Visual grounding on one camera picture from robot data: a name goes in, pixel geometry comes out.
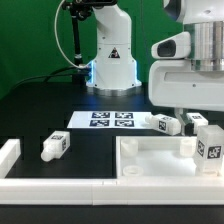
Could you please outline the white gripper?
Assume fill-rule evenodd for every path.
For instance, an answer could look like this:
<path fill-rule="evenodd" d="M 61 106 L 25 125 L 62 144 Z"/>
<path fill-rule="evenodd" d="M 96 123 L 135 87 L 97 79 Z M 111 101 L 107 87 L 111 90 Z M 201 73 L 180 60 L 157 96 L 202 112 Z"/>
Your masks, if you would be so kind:
<path fill-rule="evenodd" d="M 224 112 L 224 72 L 193 71 L 187 60 L 154 62 L 149 71 L 148 92 L 154 106 L 175 108 L 182 135 L 187 124 L 184 109 Z"/>

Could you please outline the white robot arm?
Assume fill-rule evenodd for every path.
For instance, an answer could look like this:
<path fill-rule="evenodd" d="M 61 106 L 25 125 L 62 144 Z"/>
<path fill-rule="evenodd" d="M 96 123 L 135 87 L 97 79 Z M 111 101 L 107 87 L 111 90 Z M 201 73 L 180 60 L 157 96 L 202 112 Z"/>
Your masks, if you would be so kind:
<path fill-rule="evenodd" d="M 183 31 L 151 47 L 148 94 L 155 106 L 224 112 L 224 0 L 163 0 L 163 9 Z M 87 86 L 121 95 L 141 85 L 131 54 L 131 19 L 118 6 L 93 8 L 97 55 Z"/>

